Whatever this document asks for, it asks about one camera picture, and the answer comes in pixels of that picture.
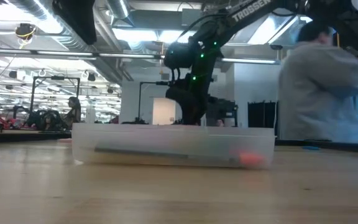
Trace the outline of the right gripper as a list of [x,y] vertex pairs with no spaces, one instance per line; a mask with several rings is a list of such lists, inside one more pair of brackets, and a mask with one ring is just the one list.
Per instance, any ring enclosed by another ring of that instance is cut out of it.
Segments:
[[201,124],[208,109],[206,102],[214,65],[214,58],[165,59],[165,66],[177,71],[177,78],[170,82],[165,97],[180,105],[183,124],[194,124],[194,114],[195,124]]

